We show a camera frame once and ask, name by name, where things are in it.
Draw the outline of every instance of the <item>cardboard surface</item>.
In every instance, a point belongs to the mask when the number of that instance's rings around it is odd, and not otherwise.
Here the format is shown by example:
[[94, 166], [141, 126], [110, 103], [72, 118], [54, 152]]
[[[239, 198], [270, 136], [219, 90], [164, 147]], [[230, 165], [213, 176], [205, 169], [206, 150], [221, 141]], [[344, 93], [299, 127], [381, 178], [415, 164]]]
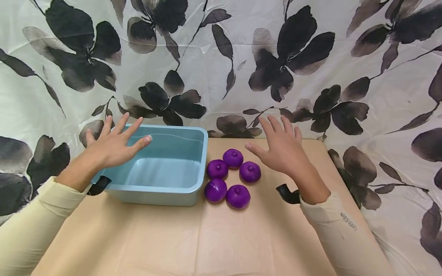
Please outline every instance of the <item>cardboard surface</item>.
[[[314, 229], [299, 205], [284, 202], [275, 188], [294, 182], [262, 165], [246, 149], [249, 139], [209, 139], [207, 160], [229, 148], [261, 166], [262, 178], [245, 184], [247, 209], [225, 201], [200, 199], [193, 207], [123, 204], [106, 193], [86, 197], [66, 220], [33, 276], [328, 276], [335, 275]], [[265, 139], [253, 140], [267, 147]], [[326, 185], [337, 191], [345, 209], [367, 239], [376, 242], [321, 142], [303, 147]], [[230, 170], [228, 187], [240, 184]]]

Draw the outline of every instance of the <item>purple ball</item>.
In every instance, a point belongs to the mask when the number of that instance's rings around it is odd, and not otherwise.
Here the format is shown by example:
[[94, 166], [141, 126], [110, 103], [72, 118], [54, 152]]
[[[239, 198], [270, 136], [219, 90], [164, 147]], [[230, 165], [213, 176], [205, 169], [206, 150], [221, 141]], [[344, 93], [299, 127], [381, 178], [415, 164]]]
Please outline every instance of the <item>purple ball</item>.
[[250, 193], [243, 185], [233, 185], [227, 190], [225, 201], [233, 209], [244, 209], [250, 202]]
[[204, 188], [204, 195], [208, 202], [218, 203], [225, 198], [227, 184], [221, 179], [212, 179]]
[[251, 161], [244, 162], [240, 167], [240, 178], [246, 183], [255, 183], [261, 178], [261, 168]]
[[236, 150], [234, 148], [227, 150], [223, 154], [222, 159], [231, 169], [239, 168], [244, 161], [243, 154], [239, 150]]
[[210, 179], [224, 179], [229, 173], [229, 167], [226, 162], [221, 159], [216, 159], [209, 162], [206, 172]]

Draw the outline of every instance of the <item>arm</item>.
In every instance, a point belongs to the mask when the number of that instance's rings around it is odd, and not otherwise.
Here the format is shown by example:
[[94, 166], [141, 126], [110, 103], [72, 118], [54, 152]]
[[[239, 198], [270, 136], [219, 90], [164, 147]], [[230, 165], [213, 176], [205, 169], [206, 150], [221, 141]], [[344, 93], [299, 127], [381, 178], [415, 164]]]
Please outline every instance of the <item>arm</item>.
[[111, 132], [109, 116], [98, 140], [90, 130], [88, 147], [58, 177], [51, 177], [39, 195], [0, 227], [0, 275], [30, 275], [62, 224], [84, 199], [92, 178], [103, 168], [121, 165], [146, 147], [151, 137], [128, 147], [128, 139], [140, 126], [138, 119], [122, 133], [128, 114]]
[[296, 183], [301, 195], [301, 210], [315, 229], [321, 245], [338, 276], [393, 276], [394, 272], [381, 249], [358, 230], [331, 193], [301, 146], [298, 127], [281, 117], [284, 129], [272, 116], [260, 119], [269, 150], [254, 144], [246, 148], [269, 168], [285, 173]]

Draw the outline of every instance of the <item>light blue plastic bin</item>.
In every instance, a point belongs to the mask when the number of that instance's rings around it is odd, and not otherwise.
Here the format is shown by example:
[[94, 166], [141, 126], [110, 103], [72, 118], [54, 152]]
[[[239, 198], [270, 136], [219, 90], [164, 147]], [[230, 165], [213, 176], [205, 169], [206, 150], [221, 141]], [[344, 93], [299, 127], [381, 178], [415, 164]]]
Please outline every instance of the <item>light blue plastic bin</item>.
[[195, 127], [141, 125], [128, 145], [140, 139], [136, 137], [145, 135], [152, 135], [148, 147], [129, 162], [100, 171], [92, 183], [101, 175], [108, 177], [112, 182], [105, 192], [122, 202], [195, 205], [204, 180], [207, 131]]

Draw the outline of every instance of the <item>black handle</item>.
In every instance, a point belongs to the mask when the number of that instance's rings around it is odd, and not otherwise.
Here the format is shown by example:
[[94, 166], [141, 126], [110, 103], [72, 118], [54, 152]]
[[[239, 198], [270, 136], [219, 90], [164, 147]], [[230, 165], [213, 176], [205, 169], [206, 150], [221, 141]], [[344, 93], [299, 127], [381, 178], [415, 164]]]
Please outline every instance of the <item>black handle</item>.
[[289, 204], [300, 204], [301, 201], [299, 199], [299, 190], [291, 192], [287, 184], [282, 184], [281, 186], [276, 187], [279, 195], [282, 199]]
[[96, 196], [100, 194], [111, 182], [112, 180], [110, 178], [105, 177], [103, 175], [100, 176], [100, 179], [97, 181], [97, 183], [93, 184], [89, 189], [88, 195]]

